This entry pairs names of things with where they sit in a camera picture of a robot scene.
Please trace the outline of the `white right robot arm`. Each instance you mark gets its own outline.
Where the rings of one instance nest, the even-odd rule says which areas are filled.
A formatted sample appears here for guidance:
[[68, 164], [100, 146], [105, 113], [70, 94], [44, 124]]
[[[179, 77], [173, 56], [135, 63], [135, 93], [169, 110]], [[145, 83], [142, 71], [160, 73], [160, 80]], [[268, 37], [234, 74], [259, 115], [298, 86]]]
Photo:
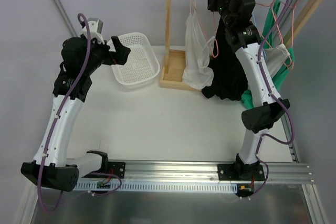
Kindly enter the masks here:
[[243, 145], [236, 159], [223, 175], [230, 179], [264, 180], [257, 158], [260, 138], [269, 132], [290, 103], [282, 99], [274, 86], [260, 47], [261, 38], [251, 17], [255, 0], [207, 0], [207, 8], [220, 14], [214, 47], [215, 59], [210, 61], [214, 79], [202, 90], [210, 98], [239, 101], [250, 90], [253, 107], [242, 112], [245, 126]]

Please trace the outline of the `black tank top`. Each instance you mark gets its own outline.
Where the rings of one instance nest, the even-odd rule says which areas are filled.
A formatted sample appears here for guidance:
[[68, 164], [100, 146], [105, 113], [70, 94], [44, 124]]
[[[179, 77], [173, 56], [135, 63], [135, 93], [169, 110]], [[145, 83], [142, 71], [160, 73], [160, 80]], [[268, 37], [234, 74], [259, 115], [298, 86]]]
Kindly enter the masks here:
[[215, 58], [211, 59], [208, 65], [213, 70], [214, 77], [212, 84], [202, 89], [202, 94], [208, 99], [216, 95], [222, 100], [240, 101], [247, 90], [247, 78], [225, 38], [225, 25], [222, 19], [219, 20], [215, 39], [213, 49]]

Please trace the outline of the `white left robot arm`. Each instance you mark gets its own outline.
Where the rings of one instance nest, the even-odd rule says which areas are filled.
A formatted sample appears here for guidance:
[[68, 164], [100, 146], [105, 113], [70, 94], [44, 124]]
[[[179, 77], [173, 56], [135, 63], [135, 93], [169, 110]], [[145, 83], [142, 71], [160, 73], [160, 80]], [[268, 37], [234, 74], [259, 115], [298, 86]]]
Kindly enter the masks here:
[[70, 192], [79, 178], [90, 173], [104, 177], [109, 172], [107, 153], [87, 151], [73, 162], [67, 162], [70, 136], [87, 93], [91, 74], [101, 65], [124, 65], [131, 49], [117, 36], [111, 43], [88, 41], [85, 35], [62, 44], [60, 72], [54, 82], [52, 110], [41, 145], [31, 162], [24, 162], [20, 172], [34, 185]]

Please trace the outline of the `pink wire hanger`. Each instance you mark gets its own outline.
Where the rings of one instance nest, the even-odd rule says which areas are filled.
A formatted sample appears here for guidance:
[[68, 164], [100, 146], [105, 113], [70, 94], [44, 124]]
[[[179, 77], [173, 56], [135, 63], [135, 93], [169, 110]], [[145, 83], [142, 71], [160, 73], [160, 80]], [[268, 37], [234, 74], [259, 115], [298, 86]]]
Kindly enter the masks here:
[[215, 37], [216, 18], [214, 12], [210, 18], [209, 10], [205, 7], [206, 0], [191, 0], [192, 10], [200, 24], [202, 35], [206, 40]]

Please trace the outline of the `white tank top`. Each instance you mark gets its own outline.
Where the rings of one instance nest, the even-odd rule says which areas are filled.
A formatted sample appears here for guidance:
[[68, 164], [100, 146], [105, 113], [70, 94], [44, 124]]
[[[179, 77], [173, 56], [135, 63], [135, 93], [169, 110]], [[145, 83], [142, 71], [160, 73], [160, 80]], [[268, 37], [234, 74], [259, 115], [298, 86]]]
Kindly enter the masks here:
[[206, 37], [196, 10], [196, 0], [190, 0], [185, 30], [185, 69], [182, 82], [196, 90], [211, 86], [213, 70], [208, 66], [215, 36]]

